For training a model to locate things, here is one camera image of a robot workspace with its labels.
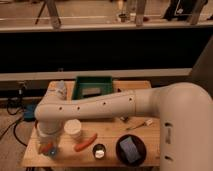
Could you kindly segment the pale gripper body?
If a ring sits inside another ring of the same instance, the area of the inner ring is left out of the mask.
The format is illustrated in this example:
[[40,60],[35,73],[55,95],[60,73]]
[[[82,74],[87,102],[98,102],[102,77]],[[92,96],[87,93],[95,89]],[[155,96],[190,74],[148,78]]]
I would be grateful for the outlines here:
[[58,137],[57,136],[52,136],[52,135],[47,135],[47,134],[42,134],[42,133],[38,133],[37,134],[37,151],[39,154],[47,154],[47,153],[40,153],[39,152],[39,147],[41,144],[44,143],[53,143],[53,147],[52,148],[58,148]]

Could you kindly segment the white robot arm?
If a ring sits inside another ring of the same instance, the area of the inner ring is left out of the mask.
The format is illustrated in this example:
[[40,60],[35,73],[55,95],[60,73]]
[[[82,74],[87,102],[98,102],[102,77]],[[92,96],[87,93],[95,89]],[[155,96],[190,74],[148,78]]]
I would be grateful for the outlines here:
[[50,88],[35,110],[39,132],[56,134],[69,119],[148,116],[160,119],[161,171],[213,171],[213,99],[188,82],[67,100]]

